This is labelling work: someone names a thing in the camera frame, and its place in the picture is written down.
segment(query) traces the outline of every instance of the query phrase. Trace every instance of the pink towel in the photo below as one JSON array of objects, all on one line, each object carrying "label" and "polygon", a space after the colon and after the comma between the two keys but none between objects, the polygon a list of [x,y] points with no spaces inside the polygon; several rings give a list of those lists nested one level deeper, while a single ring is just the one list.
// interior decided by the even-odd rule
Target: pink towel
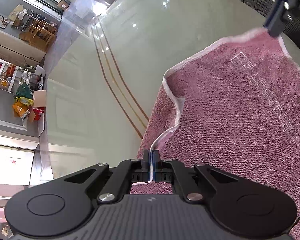
[{"label": "pink towel", "polygon": [[[300,68],[265,29],[222,38],[169,69],[138,157],[207,163],[291,196],[300,215]],[[166,183],[132,193],[169,194]],[[300,239],[300,222],[291,231]]]}]

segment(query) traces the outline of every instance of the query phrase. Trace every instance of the round table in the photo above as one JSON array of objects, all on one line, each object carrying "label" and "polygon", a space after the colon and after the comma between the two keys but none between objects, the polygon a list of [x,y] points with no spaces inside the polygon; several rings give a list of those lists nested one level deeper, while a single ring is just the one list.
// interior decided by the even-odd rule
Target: round table
[{"label": "round table", "polygon": [[[104,7],[91,2],[96,14]],[[87,29],[73,26],[81,34],[47,79],[45,171],[58,178],[134,158],[165,71],[264,20],[239,0],[117,0]]]}]

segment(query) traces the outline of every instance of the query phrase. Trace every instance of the green bag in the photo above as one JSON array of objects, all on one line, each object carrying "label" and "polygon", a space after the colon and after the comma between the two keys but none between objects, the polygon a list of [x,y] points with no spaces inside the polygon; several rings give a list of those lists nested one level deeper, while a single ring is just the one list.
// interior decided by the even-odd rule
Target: green bag
[{"label": "green bag", "polygon": [[33,100],[30,88],[26,83],[23,83],[18,87],[17,93],[14,95],[14,98],[28,98]]}]

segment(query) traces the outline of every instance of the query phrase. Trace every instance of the wooden chair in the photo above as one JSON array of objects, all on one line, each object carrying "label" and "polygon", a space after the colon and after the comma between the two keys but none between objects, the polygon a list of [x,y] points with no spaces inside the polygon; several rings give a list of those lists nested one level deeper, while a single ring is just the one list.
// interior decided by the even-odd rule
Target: wooden chair
[{"label": "wooden chair", "polygon": [[48,32],[56,35],[57,32],[58,32],[58,29],[53,27],[52,25],[50,25],[49,23],[47,22],[44,22],[44,21],[38,21],[38,20],[34,20],[32,25],[35,27],[35,28],[38,28],[38,27],[41,27],[45,30],[47,30]]},{"label": "wooden chair", "polygon": [[55,41],[56,35],[40,26],[35,27],[31,25],[26,33],[19,35],[19,38],[28,42],[31,46],[47,52]]}]

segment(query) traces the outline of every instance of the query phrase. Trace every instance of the orange package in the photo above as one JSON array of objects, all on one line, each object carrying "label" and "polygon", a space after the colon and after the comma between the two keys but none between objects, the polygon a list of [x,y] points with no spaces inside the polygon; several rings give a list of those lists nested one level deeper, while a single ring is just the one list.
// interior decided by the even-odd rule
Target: orange package
[{"label": "orange package", "polygon": [[16,113],[22,117],[26,111],[28,111],[28,106],[24,105],[23,103],[21,103],[20,101],[16,101],[13,106],[12,106],[13,110],[16,111]]},{"label": "orange package", "polygon": [[10,65],[6,71],[6,77],[12,77],[17,65]]}]

